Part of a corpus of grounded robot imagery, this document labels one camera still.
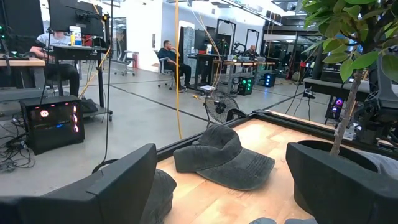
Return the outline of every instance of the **wooden platform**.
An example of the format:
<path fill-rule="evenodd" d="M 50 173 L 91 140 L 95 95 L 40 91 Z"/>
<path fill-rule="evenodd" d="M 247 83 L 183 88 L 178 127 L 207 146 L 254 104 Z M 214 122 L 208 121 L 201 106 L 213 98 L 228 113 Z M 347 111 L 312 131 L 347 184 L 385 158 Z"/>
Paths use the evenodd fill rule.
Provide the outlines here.
<path fill-rule="evenodd" d="M 275 167 L 263 188 L 242 192 L 214 184 L 203 177 L 177 173 L 174 158 L 158 163 L 177 182 L 173 207 L 166 224 L 249 222 L 267 217 L 277 223 L 288 218 L 311 218 L 293 199 L 293 178 L 285 160 L 288 142 L 319 139 L 308 134 L 259 120 L 250 120 L 234 130 L 243 147 L 275 159 Z"/>

